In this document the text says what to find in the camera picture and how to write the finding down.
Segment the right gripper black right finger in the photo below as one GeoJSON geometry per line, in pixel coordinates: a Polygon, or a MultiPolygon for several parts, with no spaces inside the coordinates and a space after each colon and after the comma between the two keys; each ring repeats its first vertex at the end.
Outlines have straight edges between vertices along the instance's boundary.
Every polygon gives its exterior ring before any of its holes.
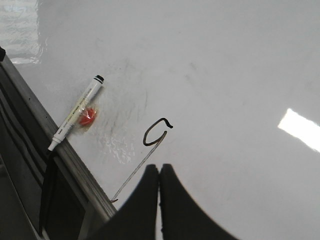
{"type": "Polygon", "coordinates": [[[235,240],[212,220],[186,191],[171,164],[159,174],[162,237],[164,240],[235,240]]]}

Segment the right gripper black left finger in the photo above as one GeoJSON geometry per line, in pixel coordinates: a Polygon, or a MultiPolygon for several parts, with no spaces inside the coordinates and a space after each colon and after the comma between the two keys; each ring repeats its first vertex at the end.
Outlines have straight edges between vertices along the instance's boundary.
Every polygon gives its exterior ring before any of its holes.
{"type": "Polygon", "coordinates": [[[127,201],[89,240],[154,240],[159,172],[154,164],[145,171],[127,201]]]}

